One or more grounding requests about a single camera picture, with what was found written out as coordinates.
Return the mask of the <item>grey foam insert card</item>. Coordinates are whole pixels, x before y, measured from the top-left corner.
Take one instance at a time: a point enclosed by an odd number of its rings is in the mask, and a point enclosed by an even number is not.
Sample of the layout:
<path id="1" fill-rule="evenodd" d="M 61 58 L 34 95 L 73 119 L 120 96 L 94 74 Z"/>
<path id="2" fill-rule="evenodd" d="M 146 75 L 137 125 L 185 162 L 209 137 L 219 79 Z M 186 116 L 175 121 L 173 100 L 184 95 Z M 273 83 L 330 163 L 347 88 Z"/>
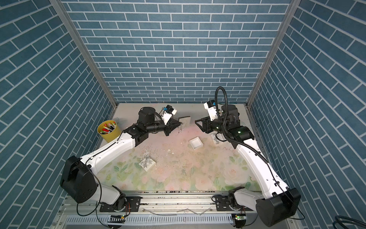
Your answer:
<path id="1" fill-rule="evenodd" d="M 181 123 L 182 128 L 186 128 L 190 125 L 191 117 L 190 116 L 180 117 L 178 121 Z"/>

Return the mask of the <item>white jewelry box base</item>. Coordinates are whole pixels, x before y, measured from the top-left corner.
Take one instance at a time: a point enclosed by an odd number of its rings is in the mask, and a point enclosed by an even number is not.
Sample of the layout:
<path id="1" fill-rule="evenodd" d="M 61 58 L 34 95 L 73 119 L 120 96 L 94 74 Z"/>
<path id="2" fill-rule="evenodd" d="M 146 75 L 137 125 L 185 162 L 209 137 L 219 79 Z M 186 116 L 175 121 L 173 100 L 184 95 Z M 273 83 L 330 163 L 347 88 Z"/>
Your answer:
<path id="1" fill-rule="evenodd" d="M 204 146 L 203 142 L 199 137 L 195 137 L 189 141 L 189 144 L 191 145 L 193 150 L 200 149 Z"/>

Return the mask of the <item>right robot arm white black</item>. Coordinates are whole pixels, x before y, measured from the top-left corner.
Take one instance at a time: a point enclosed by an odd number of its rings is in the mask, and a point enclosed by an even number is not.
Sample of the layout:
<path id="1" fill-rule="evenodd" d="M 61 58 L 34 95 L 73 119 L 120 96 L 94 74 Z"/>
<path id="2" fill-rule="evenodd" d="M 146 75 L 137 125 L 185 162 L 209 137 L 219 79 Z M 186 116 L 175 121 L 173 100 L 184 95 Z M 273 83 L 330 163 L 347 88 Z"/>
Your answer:
<path id="1" fill-rule="evenodd" d="M 285 220 L 295 219 L 299 210 L 301 195 L 296 188 L 290 188 L 281 178 L 268 159 L 262 154 L 251 130 L 240 123 L 239 112 L 235 105 L 228 103 L 227 93 L 217 87 L 214 100 L 204 104 L 209 116 L 195 120 L 204 132 L 216 132 L 223 138 L 218 141 L 229 142 L 247 162 L 261 192 L 237 187 L 229 191 L 226 204 L 234 210 L 254 210 L 257 217 L 268 227 Z"/>

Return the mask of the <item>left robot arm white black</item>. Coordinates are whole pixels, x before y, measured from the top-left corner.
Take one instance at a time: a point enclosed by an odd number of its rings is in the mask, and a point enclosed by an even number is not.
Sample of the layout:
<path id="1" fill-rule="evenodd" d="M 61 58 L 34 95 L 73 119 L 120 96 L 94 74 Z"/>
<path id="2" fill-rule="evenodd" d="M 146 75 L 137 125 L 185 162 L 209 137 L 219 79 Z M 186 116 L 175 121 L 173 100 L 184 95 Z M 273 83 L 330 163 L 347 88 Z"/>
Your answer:
<path id="1" fill-rule="evenodd" d="M 77 203 L 95 200 L 110 205 L 113 211 L 126 209 L 125 194 L 116 186 L 101 184 L 97 173 L 118 156 L 145 141 L 150 133 L 164 132 L 166 136 L 182 123 L 174 119 L 177 110 L 167 105 L 159 114 L 152 107 L 143 107 L 137 122 L 117 134 L 112 142 L 81 157 L 69 157 L 63 168 L 60 186 Z"/>

